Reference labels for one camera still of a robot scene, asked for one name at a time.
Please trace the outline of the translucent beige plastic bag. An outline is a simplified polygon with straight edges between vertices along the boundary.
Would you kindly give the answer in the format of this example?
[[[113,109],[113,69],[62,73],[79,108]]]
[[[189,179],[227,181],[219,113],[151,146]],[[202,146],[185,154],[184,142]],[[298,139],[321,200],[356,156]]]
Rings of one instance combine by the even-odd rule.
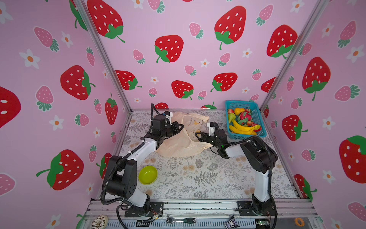
[[[156,152],[163,157],[188,157],[202,153],[212,145],[200,142],[195,133],[201,131],[201,127],[208,123],[209,117],[197,113],[174,112],[173,122],[183,124],[183,130],[175,136],[165,140]]]

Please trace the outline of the yellow fake banana bunch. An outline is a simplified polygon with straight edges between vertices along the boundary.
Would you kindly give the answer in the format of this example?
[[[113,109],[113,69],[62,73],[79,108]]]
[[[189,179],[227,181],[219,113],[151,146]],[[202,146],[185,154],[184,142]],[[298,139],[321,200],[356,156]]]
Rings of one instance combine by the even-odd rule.
[[[260,125],[254,125],[253,127],[244,127],[233,120],[233,125],[229,126],[230,132],[240,135],[256,135],[256,130],[261,129]]]

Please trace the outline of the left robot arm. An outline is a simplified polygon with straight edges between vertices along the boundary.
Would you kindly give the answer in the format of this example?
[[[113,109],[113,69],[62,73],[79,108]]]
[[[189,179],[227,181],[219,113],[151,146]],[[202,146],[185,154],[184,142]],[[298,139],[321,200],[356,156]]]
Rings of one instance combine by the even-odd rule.
[[[150,197],[137,188],[137,167],[152,152],[157,150],[164,140],[179,134],[183,124],[172,122],[171,112],[158,114],[151,120],[142,143],[125,156],[111,157],[103,180],[101,203],[109,205],[121,201],[134,207],[138,214],[145,216],[150,211]]]

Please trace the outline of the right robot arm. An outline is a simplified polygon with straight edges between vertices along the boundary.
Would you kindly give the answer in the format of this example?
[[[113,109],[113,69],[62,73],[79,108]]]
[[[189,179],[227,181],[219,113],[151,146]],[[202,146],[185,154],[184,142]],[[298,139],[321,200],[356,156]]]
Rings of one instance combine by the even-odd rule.
[[[262,138],[253,135],[238,142],[228,142],[221,129],[209,133],[198,132],[195,136],[200,142],[210,143],[216,153],[224,159],[245,156],[255,171],[255,188],[250,207],[255,215],[277,215],[275,201],[271,193],[272,170],[278,156]]]

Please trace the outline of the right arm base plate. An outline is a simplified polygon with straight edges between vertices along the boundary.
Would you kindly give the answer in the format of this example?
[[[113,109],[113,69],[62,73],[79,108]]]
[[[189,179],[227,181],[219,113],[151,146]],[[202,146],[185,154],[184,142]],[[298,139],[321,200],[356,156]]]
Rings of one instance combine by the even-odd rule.
[[[273,201],[270,199],[266,202],[256,201],[238,201],[237,209],[240,216],[275,216],[276,210]]]

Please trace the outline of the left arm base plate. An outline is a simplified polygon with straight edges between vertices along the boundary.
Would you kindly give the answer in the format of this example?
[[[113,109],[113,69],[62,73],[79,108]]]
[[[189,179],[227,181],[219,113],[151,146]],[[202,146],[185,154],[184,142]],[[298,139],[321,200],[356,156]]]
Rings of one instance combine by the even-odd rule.
[[[124,216],[126,218],[137,218],[137,217],[153,217],[155,215],[162,215],[164,210],[164,202],[153,201],[146,203],[143,207],[131,206],[126,211]]]

